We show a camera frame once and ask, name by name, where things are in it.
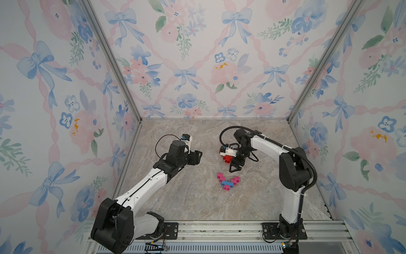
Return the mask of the blue 2x4 lego brick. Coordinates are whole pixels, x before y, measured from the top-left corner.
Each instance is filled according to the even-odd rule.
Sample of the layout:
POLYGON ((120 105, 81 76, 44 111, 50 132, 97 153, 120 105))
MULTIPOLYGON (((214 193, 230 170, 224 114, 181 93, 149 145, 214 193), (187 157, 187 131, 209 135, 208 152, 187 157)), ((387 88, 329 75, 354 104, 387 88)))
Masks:
POLYGON ((231 188, 234 187, 233 183, 230 182, 230 181, 223 181, 223 182, 222 182, 222 186, 224 187, 225 185, 229 185, 231 188))

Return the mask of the red 2x4 lego brick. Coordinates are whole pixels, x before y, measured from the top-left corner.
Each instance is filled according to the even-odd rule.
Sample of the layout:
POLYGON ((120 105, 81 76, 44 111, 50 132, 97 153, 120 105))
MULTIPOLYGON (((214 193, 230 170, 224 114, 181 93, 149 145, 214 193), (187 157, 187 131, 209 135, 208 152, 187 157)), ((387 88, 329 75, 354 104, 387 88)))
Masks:
POLYGON ((227 163, 227 164, 230 164, 231 163, 231 161, 233 160, 233 156, 230 156, 230 155, 225 155, 225 156, 223 156, 223 161, 225 162, 225 163, 227 163))

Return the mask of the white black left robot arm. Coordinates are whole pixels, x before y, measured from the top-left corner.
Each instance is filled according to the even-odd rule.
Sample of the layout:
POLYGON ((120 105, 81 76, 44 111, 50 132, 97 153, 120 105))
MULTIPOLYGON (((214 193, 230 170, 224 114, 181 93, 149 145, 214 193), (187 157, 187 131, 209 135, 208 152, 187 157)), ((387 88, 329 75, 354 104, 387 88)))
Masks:
POLYGON ((114 254, 123 253, 134 239, 164 236, 164 218, 148 212, 139 217, 141 206, 160 188, 164 187, 185 166, 200 163, 203 153, 191 151, 192 136, 183 134, 174 140, 148 174, 130 190, 112 200, 106 198, 99 206, 91 231, 91 239, 114 254))

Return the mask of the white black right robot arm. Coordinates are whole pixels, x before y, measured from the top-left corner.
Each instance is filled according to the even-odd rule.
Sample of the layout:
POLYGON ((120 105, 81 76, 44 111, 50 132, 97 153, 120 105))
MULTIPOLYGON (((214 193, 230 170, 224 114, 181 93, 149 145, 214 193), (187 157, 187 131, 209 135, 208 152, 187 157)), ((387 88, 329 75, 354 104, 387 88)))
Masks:
POLYGON ((245 160, 258 162, 255 151, 265 153, 279 163, 279 180, 284 187, 283 209, 277 234, 285 239, 299 240, 302 233, 302 208, 306 191, 317 182, 317 173, 305 151, 276 142, 257 131, 236 127, 236 143, 222 145, 221 156, 230 156, 229 172, 242 170, 245 160))

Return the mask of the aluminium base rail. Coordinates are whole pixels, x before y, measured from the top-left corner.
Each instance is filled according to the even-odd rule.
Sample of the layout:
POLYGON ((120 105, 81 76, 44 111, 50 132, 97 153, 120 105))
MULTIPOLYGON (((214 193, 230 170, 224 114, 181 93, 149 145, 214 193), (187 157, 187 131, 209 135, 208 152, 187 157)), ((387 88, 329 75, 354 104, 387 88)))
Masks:
MULTIPOLYGON (((135 240, 126 254, 285 254, 295 238, 278 234, 276 221, 177 221, 164 239, 135 240)), ((343 221, 304 221, 301 254, 358 254, 343 221)))

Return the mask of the aluminium corner post left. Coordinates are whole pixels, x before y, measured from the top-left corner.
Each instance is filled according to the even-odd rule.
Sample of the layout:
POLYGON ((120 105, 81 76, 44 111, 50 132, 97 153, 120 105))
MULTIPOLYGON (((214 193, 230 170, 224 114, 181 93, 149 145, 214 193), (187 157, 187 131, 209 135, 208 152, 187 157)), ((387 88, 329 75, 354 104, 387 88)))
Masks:
POLYGON ((86 18, 88 19, 91 28, 93 29, 93 31, 95 33, 96 39, 99 41, 101 50, 102 50, 104 56, 106 57, 107 63, 110 65, 114 76, 116 77, 116 79, 118 81, 119 87, 122 89, 122 91, 124 93, 125 99, 129 103, 130 109, 136 118, 136 122, 138 124, 141 124, 142 117, 140 116, 139 111, 137 110, 137 107, 136 107, 135 101, 132 97, 131 91, 128 88, 128 86, 124 80, 123 74, 121 73, 121 71, 119 69, 118 63, 114 56, 114 53, 111 49, 111 46, 108 43, 106 34, 100 25, 99 19, 95 13, 95 10, 92 6, 91 1, 79 0, 78 2, 79 2, 80 7, 83 9, 83 12, 84 12, 86 18))

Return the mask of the aluminium corner post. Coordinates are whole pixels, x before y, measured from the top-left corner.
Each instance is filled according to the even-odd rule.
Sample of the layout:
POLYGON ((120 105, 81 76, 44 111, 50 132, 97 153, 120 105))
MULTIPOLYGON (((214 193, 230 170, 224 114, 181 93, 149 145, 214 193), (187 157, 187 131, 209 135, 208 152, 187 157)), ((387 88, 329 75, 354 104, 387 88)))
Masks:
POLYGON ((114 53, 111 49, 111 46, 108 43, 106 34, 100 25, 99 19, 95 13, 95 10, 92 6, 91 1, 79 0, 78 2, 79 2, 80 7, 83 9, 83 12, 84 12, 86 18, 88 19, 91 28, 93 29, 93 31, 95 33, 96 39, 99 41, 101 50, 102 50, 104 56, 106 57, 107 63, 110 65, 114 76, 116 77, 116 79, 118 81, 119 87, 122 89, 122 91, 124 93, 125 99, 129 103, 130 109, 136 118, 136 122, 138 124, 141 124, 142 117, 140 116, 139 111, 137 110, 137 107, 136 107, 135 101, 132 97, 131 91, 128 88, 128 86, 124 80, 123 74, 121 73, 121 71, 119 69, 118 63, 114 56, 114 53))
POLYGON ((348 31, 351 24, 354 22, 360 7, 363 5, 364 1, 356 0, 350 2, 350 7, 343 16, 342 23, 338 26, 335 33, 331 38, 331 42, 325 48, 325 51, 319 59, 319 63, 315 68, 314 73, 310 76, 309 81, 304 86, 304 89, 300 93, 298 100, 295 102, 294 107, 287 117, 287 122, 290 124, 295 117, 299 114, 300 107, 303 105, 308 93, 312 90, 312 87, 316 83, 317 79, 320 77, 321 73, 325 69, 325 66, 328 64, 329 60, 332 58, 333 54, 336 51, 337 45, 345 37, 345 33, 348 31))

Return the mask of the aluminium corner post right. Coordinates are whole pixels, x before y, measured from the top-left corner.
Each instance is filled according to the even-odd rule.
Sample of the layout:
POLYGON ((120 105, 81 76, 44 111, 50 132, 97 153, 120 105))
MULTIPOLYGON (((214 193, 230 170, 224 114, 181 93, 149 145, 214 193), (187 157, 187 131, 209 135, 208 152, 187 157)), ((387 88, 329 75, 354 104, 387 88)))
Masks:
POLYGON ((287 122, 290 124, 295 117, 299 114, 300 107, 303 105, 308 93, 312 90, 312 87, 316 83, 317 79, 320 77, 321 73, 325 69, 325 66, 328 64, 329 60, 332 58, 333 54, 336 51, 337 45, 345 37, 345 33, 348 31, 351 24, 354 22, 360 7, 363 5, 364 1, 356 0, 350 2, 350 7, 343 16, 342 23, 338 26, 335 33, 331 38, 331 42, 325 48, 325 51, 319 59, 319 63, 315 68, 314 73, 310 76, 309 81, 304 86, 304 89, 300 93, 298 100, 295 102, 294 107, 287 117, 287 122))

